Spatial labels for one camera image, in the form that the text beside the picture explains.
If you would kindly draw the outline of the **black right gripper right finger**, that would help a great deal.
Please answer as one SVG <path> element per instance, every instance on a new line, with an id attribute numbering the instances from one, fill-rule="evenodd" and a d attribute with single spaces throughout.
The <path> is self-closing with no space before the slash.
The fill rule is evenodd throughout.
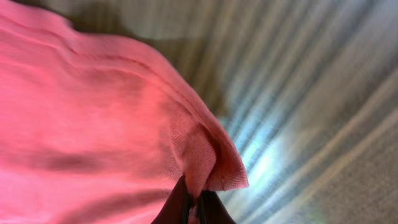
<path id="1" fill-rule="evenodd" d="M 200 224 L 236 224 L 213 191 L 205 190 L 200 194 L 197 214 Z"/>

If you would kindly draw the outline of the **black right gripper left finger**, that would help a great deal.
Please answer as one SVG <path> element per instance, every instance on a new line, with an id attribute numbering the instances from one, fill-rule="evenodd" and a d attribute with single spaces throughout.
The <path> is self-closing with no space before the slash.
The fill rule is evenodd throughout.
<path id="1" fill-rule="evenodd" d="M 178 179 L 171 194 L 152 224 L 187 224 L 192 206 L 192 196 L 187 189 L 185 176 Z"/>

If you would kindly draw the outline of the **red t-shirt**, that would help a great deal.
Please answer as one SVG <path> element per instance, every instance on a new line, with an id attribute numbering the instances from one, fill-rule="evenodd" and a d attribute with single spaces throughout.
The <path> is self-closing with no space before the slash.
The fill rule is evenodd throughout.
<path id="1" fill-rule="evenodd" d="M 248 186 L 201 98 L 158 51 L 1 2 L 1 222 L 152 223 L 181 176 Z"/>

